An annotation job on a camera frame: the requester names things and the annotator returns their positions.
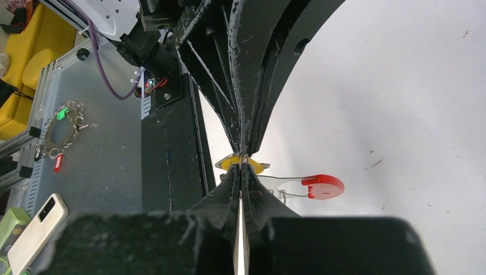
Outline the key with yellow tag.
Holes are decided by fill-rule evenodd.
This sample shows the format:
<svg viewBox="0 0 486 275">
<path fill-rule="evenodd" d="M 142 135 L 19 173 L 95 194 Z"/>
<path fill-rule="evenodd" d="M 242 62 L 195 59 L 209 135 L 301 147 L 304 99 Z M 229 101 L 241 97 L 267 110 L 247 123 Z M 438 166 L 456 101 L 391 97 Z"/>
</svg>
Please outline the key with yellow tag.
<svg viewBox="0 0 486 275">
<path fill-rule="evenodd" d="M 249 164 L 256 175 L 261 174 L 264 170 L 268 169 L 271 165 L 269 163 L 261 163 L 257 162 L 247 155 L 245 156 L 238 156 L 235 154 L 228 155 L 218 161 L 214 166 L 215 168 L 222 169 L 224 171 L 229 171 L 232 165 L 241 165 L 241 164 Z"/>
</svg>

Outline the metal keyring with red handle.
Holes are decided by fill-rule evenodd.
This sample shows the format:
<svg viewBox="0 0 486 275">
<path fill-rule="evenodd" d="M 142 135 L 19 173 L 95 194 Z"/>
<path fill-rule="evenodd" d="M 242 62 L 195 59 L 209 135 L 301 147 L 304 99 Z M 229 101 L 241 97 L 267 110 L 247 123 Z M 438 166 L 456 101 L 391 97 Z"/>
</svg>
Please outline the metal keyring with red handle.
<svg viewBox="0 0 486 275">
<path fill-rule="evenodd" d="M 258 175 L 258 179 L 283 204 L 290 199 L 328 200 L 345 191 L 340 179 L 326 174 L 290 178 Z"/>
</svg>

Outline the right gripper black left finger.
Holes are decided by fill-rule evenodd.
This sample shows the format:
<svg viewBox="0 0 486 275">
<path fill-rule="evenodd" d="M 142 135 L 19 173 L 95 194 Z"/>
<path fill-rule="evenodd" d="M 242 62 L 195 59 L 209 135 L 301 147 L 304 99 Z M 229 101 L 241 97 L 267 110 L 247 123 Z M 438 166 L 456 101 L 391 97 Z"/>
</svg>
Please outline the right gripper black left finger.
<svg viewBox="0 0 486 275">
<path fill-rule="evenodd" d="M 236 274 L 241 168 L 187 211 L 74 213 L 55 232 L 39 274 Z"/>
</svg>

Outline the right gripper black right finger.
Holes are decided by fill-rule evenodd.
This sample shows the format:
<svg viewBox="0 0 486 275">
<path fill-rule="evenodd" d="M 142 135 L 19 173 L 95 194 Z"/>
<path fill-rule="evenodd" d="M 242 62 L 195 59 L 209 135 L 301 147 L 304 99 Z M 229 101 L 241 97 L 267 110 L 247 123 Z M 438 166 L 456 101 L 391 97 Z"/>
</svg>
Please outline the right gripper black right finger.
<svg viewBox="0 0 486 275">
<path fill-rule="evenodd" d="M 302 217 L 240 166 L 247 274 L 433 274 L 418 234 L 394 217 Z"/>
</svg>

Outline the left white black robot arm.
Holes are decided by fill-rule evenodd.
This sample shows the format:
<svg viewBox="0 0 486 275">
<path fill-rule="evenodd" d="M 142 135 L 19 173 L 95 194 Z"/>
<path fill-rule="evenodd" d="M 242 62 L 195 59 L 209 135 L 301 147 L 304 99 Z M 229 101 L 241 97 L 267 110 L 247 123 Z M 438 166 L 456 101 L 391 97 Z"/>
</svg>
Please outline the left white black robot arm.
<svg viewBox="0 0 486 275">
<path fill-rule="evenodd" d="M 166 77 L 176 62 L 221 120 L 232 150 L 259 151 L 307 44 L 341 1 L 73 1 L 88 30 L 132 65 Z"/>
</svg>

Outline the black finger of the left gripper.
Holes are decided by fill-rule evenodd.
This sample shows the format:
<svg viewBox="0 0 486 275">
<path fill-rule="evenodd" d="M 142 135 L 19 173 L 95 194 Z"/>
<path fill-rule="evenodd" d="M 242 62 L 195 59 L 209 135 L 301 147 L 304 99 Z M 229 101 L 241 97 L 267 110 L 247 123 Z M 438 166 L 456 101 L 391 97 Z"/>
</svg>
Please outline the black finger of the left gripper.
<svg viewBox="0 0 486 275">
<path fill-rule="evenodd" d="M 229 71 L 239 124 L 238 155 L 261 146 L 281 91 L 307 44 L 343 1 L 234 1 L 229 16 Z"/>
<path fill-rule="evenodd" d="M 229 69 L 228 24 L 231 1 L 178 1 L 176 26 L 182 63 L 219 117 L 229 144 L 240 154 L 241 122 Z"/>
</svg>

